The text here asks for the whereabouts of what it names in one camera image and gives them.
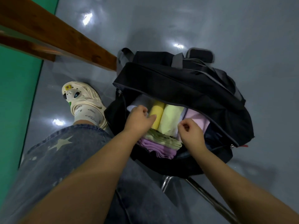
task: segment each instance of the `pink folded cloth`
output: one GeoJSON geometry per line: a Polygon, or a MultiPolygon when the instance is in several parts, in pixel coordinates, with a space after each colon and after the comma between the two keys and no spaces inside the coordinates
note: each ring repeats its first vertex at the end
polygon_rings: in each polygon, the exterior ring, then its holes
{"type": "Polygon", "coordinates": [[[141,138],[138,141],[138,144],[141,145],[142,147],[145,147],[149,152],[155,151],[158,158],[173,159],[176,155],[176,150],[152,142],[145,138],[141,138]]]}
{"type": "MultiPolygon", "coordinates": [[[[204,133],[207,130],[208,125],[210,124],[210,121],[206,117],[204,117],[202,114],[192,109],[187,110],[184,119],[193,119],[194,122],[196,122],[196,124],[202,129],[204,133]]],[[[179,133],[176,139],[181,141],[181,137],[179,133]]]]}

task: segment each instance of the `person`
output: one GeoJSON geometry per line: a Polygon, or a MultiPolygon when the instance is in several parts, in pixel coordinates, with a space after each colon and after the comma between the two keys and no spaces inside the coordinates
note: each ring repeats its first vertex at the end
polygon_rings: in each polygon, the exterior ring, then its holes
{"type": "MultiPolygon", "coordinates": [[[[0,211],[0,223],[185,223],[167,196],[130,157],[156,116],[134,108],[115,137],[99,95],[87,84],[62,88],[75,115],[24,156],[0,211]]],[[[299,223],[299,215],[207,150],[191,119],[178,125],[182,142],[240,223],[299,223]]]]}

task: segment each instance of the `wooden table leg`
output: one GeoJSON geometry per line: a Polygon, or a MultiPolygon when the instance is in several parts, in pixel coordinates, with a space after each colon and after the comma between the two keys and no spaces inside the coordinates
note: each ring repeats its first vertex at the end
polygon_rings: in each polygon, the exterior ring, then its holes
{"type": "Polygon", "coordinates": [[[116,56],[31,0],[0,0],[0,45],[54,61],[72,56],[116,71],[116,56]]]}

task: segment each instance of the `green surface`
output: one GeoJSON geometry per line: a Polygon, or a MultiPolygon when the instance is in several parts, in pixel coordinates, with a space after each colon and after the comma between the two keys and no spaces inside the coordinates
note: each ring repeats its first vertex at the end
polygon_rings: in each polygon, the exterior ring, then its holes
{"type": "MultiPolygon", "coordinates": [[[[33,0],[54,14],[58,0],[33,0]]],[[[0,205],[17,173],[42,61],[0,46],[0,205]]]]}

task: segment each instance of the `person's left hand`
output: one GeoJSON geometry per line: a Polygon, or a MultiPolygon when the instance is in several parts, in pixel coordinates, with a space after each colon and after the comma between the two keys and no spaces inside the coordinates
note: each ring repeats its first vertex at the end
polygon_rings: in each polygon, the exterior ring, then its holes
{"type": "Polygon", "coordinates": [[[157,118],[156,115],[147,118],[147,111],[148,109],[142,105],[133,108],[127,118],[124,131],[130,132],[138,139],[145,135],[157,118]]]}

